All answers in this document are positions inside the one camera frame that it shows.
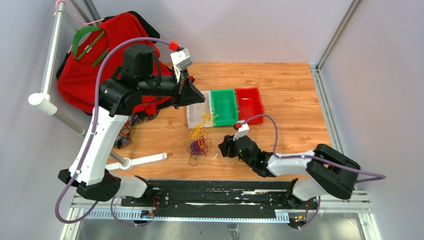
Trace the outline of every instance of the green bin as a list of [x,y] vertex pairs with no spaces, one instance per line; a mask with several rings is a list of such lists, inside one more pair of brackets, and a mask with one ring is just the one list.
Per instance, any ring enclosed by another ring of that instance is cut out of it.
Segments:
[[232,126],[239,120],[236,92],[234,89],[210,91],[215,127]]

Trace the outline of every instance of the red cloth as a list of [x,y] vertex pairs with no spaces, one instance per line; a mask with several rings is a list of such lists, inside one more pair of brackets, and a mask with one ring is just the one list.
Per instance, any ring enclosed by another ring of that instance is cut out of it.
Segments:
[[[57,82],[58,91],[65,101],[86,113],[93,112],[95,83],[101,63],[97,66],[92,66],[92,64],[107,48],[111,51],[117,45],[126,40],[148,37],[148,34],[141,26],[140,22],[130,13],[119,14],[118,16],[103,22],[99,25],[99,27],[104,29],[104,35],[94,44],[91,50],[79,60],[75,60],[74,56],[71,55],[67,60],[63,72]],[[78,47],[77,56],[79,56],[100,33],[101,31],[90,33],[88,38]],[[154,47],[156,55],[158,57],[160,56],[159,50],[155,47],[153,42],[138,41],[131,44],[137,43],[148,44]],[[119,49],[107,61],[101,75],[100,84],[109,79],[117,67],[122,66],[125,48],[126,46]],[[172,72],[169,71],[162,62],[160,63],[160,69],[162,75],[172,75]],[[157,73],[157,66],[156,63],[154,63],[153,74],[156,75]],[[148,103],[155,101],[156,99],[157,98],[153,96],[144,96],[142,102]],[[145,111],[148,115],[153,115],[156,113],[156,105],[162,104],[168,99],[170,99],[170,97],[162,97],[154,103],[140,104],[134,108],[133,112],[138,113]]]

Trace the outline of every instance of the pink hanger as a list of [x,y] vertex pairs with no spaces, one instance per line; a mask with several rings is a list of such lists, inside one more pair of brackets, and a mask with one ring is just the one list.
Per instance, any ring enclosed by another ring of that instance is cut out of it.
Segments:
[[91,21],[91,22],[84,23],[83,21],[80,20],[80,18],[78,17],[78,15],[75,13],[74,9],[71,7],[71,5],[66,0],[57,0],[56,1],[56,4],[55,4],[56,8],[58,8],[58,4],[60,2],[65,3],[68,6],[68,8],[70,8],[70,10],[72,11],[73,15],[75,16],[76,20],[81,25],[81,27],[83,25],[90,25],[90,24],[94,24],[94,23],[101,22],[101,21],[105,20],[104,18],[102,18],[100,20],[96,20],[96,21]]

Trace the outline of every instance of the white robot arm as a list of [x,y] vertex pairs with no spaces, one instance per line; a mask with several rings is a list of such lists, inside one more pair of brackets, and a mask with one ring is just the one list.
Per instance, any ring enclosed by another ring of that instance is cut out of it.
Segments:
[[327,167],[310,156],[325,158],[332,163],[360,170],[361,167],[356,162],[325,144],[318,144],[314,150],[294,154],[261,151],[247,136],[248,124],[241,124],[242,122],[244,121],[234,125],[237,129],[235,135],[225,136],[224,141],[218,145],[224,157],[238,157],[264,178],[286,174],[305,175],[305,178],[296,178],[291,182],[286,193],[288,199],[305,202],[327,194],[344,200],[351,197],[358,173],[333,166]]
[[[114,75],[100,85],[98,121],[90,147],[86,149],[90,139],[87,134],[73,164],[69,169],[59,172],[58,178],[62,182],[68,184],[76,174],[72,186],[77,187],[77,193],[85,199],[100,202],[109,201],[114,196],[141,198],[144,195],[149,188],[146,180],[109,172],[106,163],[134,107],[143,104],[143,96],[171,97],[176,109],[205,101],[187,72],[187,67],[193,63],[188,49],[181,48],[171,53],[171,59],[173,75],[161,75],[160,70],[157,75],[153,75],[154,61],[159,66],[153,47],[134,44],[125,49],[122,67],[118,67]],[[84,151],[87,153],[78,170]]]

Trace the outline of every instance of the wooden tabletop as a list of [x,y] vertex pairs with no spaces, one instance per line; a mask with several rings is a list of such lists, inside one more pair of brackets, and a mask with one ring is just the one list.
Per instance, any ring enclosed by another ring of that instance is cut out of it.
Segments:
[[[330,144],[326,124],[316,93],[309,65],[306,63],[195,63],[188,72],[195,77],[201,90],[257,87],[264,113],[278,126],[278,153],[300,153],[314,149],[317,144]],[[267,118],[262,124],[249,125],[249,137],[262,151],[272,152],[275,139],[273,124]],[[235,158],[222,157],[218,144],[225,135],[235,134],[230,127],[205,128],[212,140],[207,156],[198,158],[198,165],[189,164],[190,129],[187,127],[186,108],[169,107],[160,111],[156,119],[134,126],[132,142],[123,149],[115,149],[122,157],[140,158],[167,153],[165,161],[134,167],[131,171],[116,171],[126,176],[138,175],[146,179],[208,179],[208,180],[292,180],[283,175],[263,178],[245,163]]]

